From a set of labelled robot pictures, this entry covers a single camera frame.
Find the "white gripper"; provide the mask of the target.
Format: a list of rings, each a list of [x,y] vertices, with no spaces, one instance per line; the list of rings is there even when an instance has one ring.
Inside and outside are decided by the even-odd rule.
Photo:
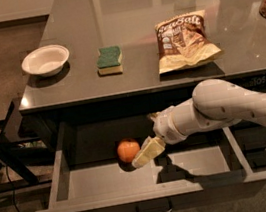
[[[156,137],[147,137],[140,151],[135,155],[131,162],[134,168],[141,168],[164,152],[166,143],[175,145],[187,139],[187,136],[178,131],[173,123],[172,111],[170,106],[161,112],[149,113],[147,118],[153,121],[153,131]]]

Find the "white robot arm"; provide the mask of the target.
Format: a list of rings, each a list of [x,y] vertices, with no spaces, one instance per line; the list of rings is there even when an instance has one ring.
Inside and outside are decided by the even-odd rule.
[[[197,84],[189,100],[153,115],[153,137],[147,137],[132,161],[141,168],[175,145],[199,132],[223,129],[241,120],[266,127],[266,93],[254,92],[221,79]]]

